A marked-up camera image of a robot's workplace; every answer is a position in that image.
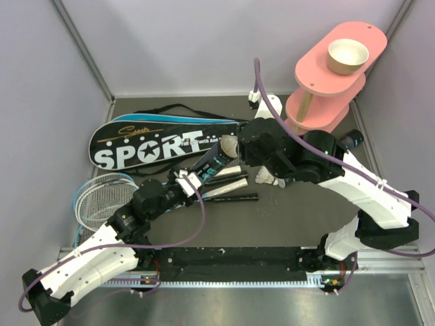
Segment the black shuttlecock tube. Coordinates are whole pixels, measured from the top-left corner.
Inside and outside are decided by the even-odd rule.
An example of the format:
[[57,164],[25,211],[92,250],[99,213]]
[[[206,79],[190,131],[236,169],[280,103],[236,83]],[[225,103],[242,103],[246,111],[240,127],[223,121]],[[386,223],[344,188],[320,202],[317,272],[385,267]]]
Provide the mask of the black shuttlecock tube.
[[188,171],[195,173],[202,184],[208,183],[231,162],[238,158],[238,138],[224,135]]
[[358,129],[353,129],[344,134],[339,141],[345,149],[350,150],[364,142],[364,135]]

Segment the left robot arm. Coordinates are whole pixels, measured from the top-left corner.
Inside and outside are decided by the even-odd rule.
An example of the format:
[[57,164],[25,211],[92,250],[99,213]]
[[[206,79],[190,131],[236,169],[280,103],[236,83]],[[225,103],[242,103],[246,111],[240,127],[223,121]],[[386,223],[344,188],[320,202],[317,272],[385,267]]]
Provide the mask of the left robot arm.
[[154,261],[147,232],[151,221],[178,206],[201,200],[203,180],[193,171],[179,170],[166,184],[150,179],[133,193],[131,200],[81,246],[42,270],[30,269],[22,275],[21,301],[34,312],[40,325],[63,319],[84,296],[115,276],[149,268]]

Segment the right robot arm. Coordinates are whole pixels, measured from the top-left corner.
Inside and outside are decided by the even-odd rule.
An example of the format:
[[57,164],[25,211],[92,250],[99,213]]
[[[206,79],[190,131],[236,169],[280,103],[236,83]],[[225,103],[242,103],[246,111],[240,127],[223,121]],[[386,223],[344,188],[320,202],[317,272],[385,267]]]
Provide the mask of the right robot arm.
[[370,247],[388,251],[419,237],[411,217],[419,200],[412,190],[398,197],[330,133],[311,130],[291,137],[274,118],[256,118],[239,133],[241,158],[247,165],[263,166],[273,177],[316,184],[359,208],[358,214],[336,232],[324,235],[316,262],[334,268],[356,251]]

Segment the black grip badminton racket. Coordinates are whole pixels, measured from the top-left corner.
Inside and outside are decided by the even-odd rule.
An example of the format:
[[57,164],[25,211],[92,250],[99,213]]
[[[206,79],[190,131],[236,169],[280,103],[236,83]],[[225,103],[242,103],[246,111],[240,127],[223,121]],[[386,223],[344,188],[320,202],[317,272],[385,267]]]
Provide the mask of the black grip badminton racket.
[[239,195],[221,195],[206,198],[203,197],[204,202],[243,202],[243,201],[259,201],[258,193],[239,194]]

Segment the white shuttlecock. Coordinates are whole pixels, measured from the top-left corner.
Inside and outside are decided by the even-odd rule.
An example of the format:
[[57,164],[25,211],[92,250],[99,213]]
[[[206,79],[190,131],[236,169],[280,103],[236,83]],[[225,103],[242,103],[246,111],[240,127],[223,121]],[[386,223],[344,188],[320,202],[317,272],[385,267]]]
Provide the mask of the white shuttlecock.
[[255,182],[259,184],[269,184],[274,186],[279,186],[281,188],[285,187],[285,181],[283,179],[276,178],[272,175],[265,166],[262,166],[256,175]]

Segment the black sport racket bag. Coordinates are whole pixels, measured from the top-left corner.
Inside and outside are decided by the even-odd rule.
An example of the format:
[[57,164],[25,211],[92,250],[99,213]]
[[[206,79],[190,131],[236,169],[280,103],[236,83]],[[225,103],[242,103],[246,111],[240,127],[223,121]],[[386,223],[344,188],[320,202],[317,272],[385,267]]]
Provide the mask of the black sport racket bag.
[[195,110],[181,103],[115,117],[92,135],[88,156],[97,168],[130,170],[195,156],[222,136],[236,136],[247,120]]

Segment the pink three-tier shelf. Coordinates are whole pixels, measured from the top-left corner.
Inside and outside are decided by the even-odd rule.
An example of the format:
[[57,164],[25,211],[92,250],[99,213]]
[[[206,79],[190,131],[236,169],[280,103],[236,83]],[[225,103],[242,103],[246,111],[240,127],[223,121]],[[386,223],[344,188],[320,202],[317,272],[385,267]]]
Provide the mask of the pink three-tier shelf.
[[[368,49],[368,59],[351,75],[339,75],[328,68],[330,44],[339,39],[358,41]],[[385,33],[373,24],[351,21],[334,27],[296,64],[299,88],[286,101],[286,124],[299,135],[310,130],[332,132],[364,87],[366,70],[386,46]]]

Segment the gold white bowl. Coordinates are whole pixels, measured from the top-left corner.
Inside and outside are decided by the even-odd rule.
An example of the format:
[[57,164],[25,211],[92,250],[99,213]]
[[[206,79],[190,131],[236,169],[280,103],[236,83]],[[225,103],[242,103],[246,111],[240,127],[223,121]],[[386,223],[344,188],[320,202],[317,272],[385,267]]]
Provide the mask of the gold white bowl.
[[339,75],[351,75],[369,59],[370,52],[353,39],[337,39],[328,46],[327,67]]

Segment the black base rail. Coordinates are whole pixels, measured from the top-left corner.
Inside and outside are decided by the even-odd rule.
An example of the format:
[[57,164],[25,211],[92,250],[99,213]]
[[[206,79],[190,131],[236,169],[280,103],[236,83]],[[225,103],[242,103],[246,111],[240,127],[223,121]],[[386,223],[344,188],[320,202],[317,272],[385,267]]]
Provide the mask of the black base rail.
[[340,289],[355,257],[343,261],[301,247],[181,247],[161,249],[106,287]]

